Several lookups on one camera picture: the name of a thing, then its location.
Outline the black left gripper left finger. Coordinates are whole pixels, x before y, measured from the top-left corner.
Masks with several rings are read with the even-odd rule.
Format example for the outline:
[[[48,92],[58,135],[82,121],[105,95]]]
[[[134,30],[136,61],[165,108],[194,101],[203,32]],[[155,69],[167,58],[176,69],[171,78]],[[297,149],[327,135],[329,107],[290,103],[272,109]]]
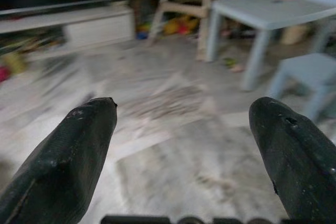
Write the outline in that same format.
[[[88,210],[117,124],[110,97],[71,110],[1,193],[1,223],[79,223]]]

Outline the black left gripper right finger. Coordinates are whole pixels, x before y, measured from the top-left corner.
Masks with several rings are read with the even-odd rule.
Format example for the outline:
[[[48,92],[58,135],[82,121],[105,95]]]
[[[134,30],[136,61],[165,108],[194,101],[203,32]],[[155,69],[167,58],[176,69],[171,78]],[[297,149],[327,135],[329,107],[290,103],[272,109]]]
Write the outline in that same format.
[[[309,118],[269,97],[251,104],[249,125],[289,219],[335,223],[335,145]]]

